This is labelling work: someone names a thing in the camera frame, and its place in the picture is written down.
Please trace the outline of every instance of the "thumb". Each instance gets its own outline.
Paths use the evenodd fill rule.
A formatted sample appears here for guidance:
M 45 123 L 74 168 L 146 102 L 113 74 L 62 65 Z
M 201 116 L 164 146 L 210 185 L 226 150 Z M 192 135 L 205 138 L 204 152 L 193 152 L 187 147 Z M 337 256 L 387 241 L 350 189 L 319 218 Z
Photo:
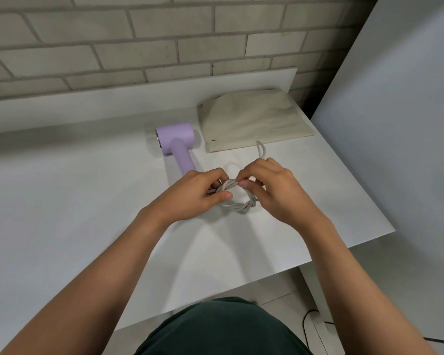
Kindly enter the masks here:
M 216 204 L 225 202 L 227 199 L 232 199 L 233 195 L 229 191 L 222 191 L 214 193 L 205 199 L 205 202 L 209 208 L 212 208 Z
M 258 198 L 262 205 L 263 203 L 268 201 L 268 192 L 261 185 L 255 183 L 254 181 L 251 181 L 249 179 L 242 179 L 241 181 L 239 181 L 239 186 L 251 192 L 255 197 Z

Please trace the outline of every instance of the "person's left hand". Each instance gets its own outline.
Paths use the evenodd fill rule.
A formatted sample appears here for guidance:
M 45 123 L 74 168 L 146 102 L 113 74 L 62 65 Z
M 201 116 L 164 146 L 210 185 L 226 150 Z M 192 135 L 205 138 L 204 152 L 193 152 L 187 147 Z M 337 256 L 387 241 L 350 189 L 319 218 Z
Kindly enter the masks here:
M 207 195 L 211 185 L 218 187 L 220 181 L 227 179 L 229 176 L 222 168 L 203 173 L 191 170 L 143 208 L 142 212 L 161 221 L 165 226 L 178 220 L 197 217 L 214 205 L 233 197 L 229 191 Z

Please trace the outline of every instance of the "forearm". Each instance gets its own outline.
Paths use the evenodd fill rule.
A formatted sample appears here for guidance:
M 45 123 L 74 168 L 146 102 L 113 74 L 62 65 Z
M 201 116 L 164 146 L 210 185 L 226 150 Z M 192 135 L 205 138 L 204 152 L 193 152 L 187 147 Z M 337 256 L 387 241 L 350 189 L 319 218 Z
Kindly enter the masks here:
M 433 354 L 362 269 L 326 217 L 299 229 L 348 354 Z
M 166 226 L 143 209 L 123 234 L 59 292 L 2 355 L 100 354 Z

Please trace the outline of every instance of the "white tabletop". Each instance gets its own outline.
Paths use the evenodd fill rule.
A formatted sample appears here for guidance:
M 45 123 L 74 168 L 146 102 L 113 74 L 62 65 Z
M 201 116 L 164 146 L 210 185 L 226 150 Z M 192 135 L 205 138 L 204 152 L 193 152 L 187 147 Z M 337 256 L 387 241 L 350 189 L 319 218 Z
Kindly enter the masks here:
M 258 156 L 256 147 L 207 153 L 195 108 L 0 134 L 0 349 L 180 177 L 153 131 L 185 120 L 198 138 L 198 170 L 223 167 L 235 177 Z M 349 247 L 393 231 L 316 130 L 266 151 Z M 118 328 L 309 261 L 299 235 L 259 205 L 247 215 L 215 207 L 170 227 Z

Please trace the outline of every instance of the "dark green shirt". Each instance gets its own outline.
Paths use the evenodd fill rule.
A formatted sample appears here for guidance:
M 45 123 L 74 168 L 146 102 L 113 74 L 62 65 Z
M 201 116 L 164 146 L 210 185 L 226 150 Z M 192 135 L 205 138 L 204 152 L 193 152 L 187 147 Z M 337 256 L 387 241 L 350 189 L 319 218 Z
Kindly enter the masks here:
M 277 318 L 237 297 L 201 302 L 174 314 L 135 353 L 143 354 L 312 355 Z

